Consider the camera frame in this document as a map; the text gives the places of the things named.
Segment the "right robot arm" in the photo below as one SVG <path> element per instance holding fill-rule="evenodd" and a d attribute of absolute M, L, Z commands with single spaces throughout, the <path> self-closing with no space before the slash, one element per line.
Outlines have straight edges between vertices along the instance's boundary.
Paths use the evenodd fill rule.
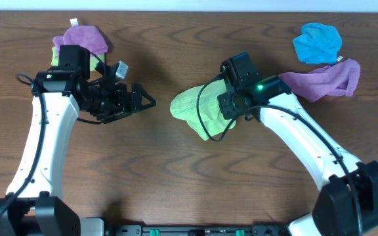
<path fill-rule="evenodd" d="M 303 109 L 278 76 L 263 78 L 248 53 L 220 65 L 224 119 L 256 119 L 277 134 L 305 166 L 319 196 L 313 211 L 286 227 L 290 235 L 362 235 L 378 226 L 378 162 L 363 163 Z"/>

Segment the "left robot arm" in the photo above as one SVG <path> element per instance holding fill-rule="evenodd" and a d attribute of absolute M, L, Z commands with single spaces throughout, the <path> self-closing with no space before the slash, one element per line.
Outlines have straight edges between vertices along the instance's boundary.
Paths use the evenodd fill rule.
<path fill-rule="evenodd" d="M 127 66 L 97 64 L 91 80 L 85 47 L 63 45 L 59 61 L 34 78 L 17 74 L 33 95 L 31 127 L 16 174 L 0 198 L 0 235 L 111 235 L 102 218 L 82 218 L 62 199 L 64 164 L 74 125 L 87 112 L 101 125 L 155 106 L 140 84 L 127 86 Z"/>

